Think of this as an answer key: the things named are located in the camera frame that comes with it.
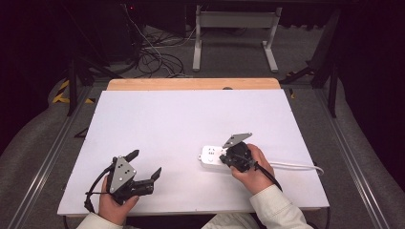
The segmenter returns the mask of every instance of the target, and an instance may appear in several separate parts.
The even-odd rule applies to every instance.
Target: metal frame
[[[268,40],[263,41],[263,48],[271,71],[277,73],[278,67],[271,51],[271,44],[274,40],[281,11],[282,8],[277,8],[276,12],[201,11],[201,6],[197,6],[193,71],[198,72],[201,66],[203,47],[201,28],[271,28]]]

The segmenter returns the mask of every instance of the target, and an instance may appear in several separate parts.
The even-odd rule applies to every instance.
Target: person's left hand
[[[139,197],[133,196],[125,201],[124,204],[119,205],[113,197],[107,193],[107,177],[102,182],[98,215],[104,219],[111,221],[116,225],[122,225],[127,217],[129,211],[137,204]]]

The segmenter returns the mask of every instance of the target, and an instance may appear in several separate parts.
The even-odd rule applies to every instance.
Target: person's right hand
[[[263,152],[257,146],[252,144],[247,144],[247,147],[251,151],[253,159],[272,175],[274,175],[274,170],[266,160]],[[241,181],[241,183],[252,195],[256,195],[274,184],[262,173],[262,171],[255,170],[254,167],[250,168],[244,173],[239,172],[239,170],[233,166],[231,166],[230,169],[232,171],[232,176]]]

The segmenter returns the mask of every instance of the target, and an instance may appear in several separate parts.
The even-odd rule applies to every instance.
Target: white tabletop
[[[283,90],[103,92],[57,214],[88,214],[84,194],[94,180],[113,156],[136,149],[134,180],[162,170],[154,194],[141,197],[131,215],[252,212],[250,193],[230,171],[198,161],[203,146],[222,146],[247,132],[253,136],[245,142],[261,148],[270,163],[312,163]],[[314,170],[275,167],[275,175],[298,207],[329,206]],[[97,195],[92,202],[97,209]]]

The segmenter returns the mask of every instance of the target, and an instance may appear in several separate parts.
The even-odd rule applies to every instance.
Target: sleeve
[[[259,220],[267,228],[312,228],[301,210],[294,206],[275,185],[250,198]]]
[[[77,227],[77,229],[94,229],[94,228],[122,229],[122,226],[113,224],[109,220],[101,218],[99,215],[90,213]]]

